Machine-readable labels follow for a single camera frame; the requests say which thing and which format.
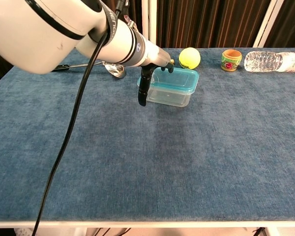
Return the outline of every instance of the blue container lid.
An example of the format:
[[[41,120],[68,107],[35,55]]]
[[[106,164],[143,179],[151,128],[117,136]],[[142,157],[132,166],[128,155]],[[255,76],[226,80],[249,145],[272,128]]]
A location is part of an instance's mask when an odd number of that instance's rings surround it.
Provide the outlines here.
[[[156,68],[152,74],[150,88],[192,94],[196,90],[199,74],[194,70],[174,68],[172,73]]]

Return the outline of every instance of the white table edge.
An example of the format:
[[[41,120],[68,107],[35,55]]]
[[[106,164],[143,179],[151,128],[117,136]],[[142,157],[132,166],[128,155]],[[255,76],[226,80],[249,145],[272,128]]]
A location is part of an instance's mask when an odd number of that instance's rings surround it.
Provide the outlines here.
[[[0,228],[33,228],[34,221],[0,221]],[[41,221],[40,227],[70,228],[236,228],[236,227],[295,227],[295,221]]]

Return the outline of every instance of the yellow tennis ball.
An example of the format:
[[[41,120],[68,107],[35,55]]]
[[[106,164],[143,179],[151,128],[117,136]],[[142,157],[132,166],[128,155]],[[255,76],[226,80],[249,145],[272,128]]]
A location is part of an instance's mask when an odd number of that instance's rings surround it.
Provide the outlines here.
[[[185,48],[179,54],[179,63],[185,69],[194,69],[200,64],[201,56],[195,48]]]

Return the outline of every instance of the blue table cover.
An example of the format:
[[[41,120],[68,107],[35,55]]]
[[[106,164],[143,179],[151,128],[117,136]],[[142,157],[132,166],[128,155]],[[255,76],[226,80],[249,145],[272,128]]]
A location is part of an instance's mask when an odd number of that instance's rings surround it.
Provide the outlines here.
[[[245,71],[252,48],[225,72],[224,50],[199,49],[185,108],[140,106],[140,68],[115,79],[94,67],[42,220],[295,220],[295,73]],[[63,63],[85,62],[73,51]],[[0,80],[0,221],[36,219],[83,71]]]

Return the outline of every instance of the small cup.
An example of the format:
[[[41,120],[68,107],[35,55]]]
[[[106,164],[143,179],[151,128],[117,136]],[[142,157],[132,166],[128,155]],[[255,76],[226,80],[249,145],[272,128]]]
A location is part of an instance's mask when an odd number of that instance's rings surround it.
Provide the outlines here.
[[[240,51],[228,49],[222,53],[221,68],[225,71],[235,71],[242,59]]]

